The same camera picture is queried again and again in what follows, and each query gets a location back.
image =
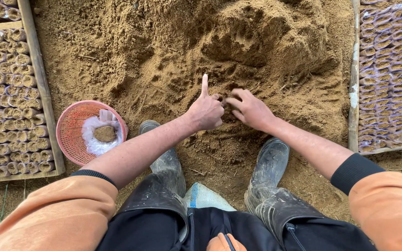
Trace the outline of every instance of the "left hand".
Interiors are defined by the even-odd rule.
[[[210,96],[207,93],[207,79],[207,74],[204,74],[201,95],[185,113],[195,123],[195,127],[198,130],[215,129],[223,123],[221,116],[224,114],[224,108],[221,102],[218,101],[220,94],[216,93]]]

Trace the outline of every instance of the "forearm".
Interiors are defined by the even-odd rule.
[[[274,117],[273,123],[266,132],[281,139],[300,153],[328,180],[336,169],[353,155],[349,149],[297,128],[277,117]]]
[[[97,171],[120,189],[144,172],[165,151],[196,131],[196,123],[185,114],[116,146],[81,170]]]

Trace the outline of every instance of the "black pants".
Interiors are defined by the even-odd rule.
[[[179,241],[182,219],[158,209],[137,209],[117,214],[108,224],[99,251],[205,251],[219,233],[232,234],[248,251],[282,250],[275,237],[256,216],[226,212],[218,208],[189,208],[188,238]],[[296,219],[294,235],[307,251],[375,251],[356,226],[328,218]],[[287,251],[302,251],[287,229],[283,233]]]

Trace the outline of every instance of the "pink plastic basket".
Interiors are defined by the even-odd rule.
[[[128,126],[120,115],[109,105],[99,101],[83,100],[70,105],[59,118],[57,123],[57,140],[64,155],[78,165],[85,165],[96,158],[96,155],[86,151],[86,145],[82,138],[82,126],[85,120],[99,116],[100,110],[111,111],[120,121],[123,141],[128,135]]]

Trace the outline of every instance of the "rubber boot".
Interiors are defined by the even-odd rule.
[[[153,120],[143,122],[139,128],[139,134],[157,128],[160,124]],[[180,232],[180,241],[187,238],[188,218],[187,205],[183,198],[185,195],[185,179],[181,164],[174,148],[166,151],[151,166],[152,174],[131,192],[120,207],[121,212],[136,209],[164,209],[176,212],[185,222],[185,227]]]
[[[283,249],[285,225],[297,218],[325,218],[314,207],[285,188],[278,188],[289,158],[289,146],[277,138],[260,150],[257,164],[244,195],[248,211],[259,217]]]

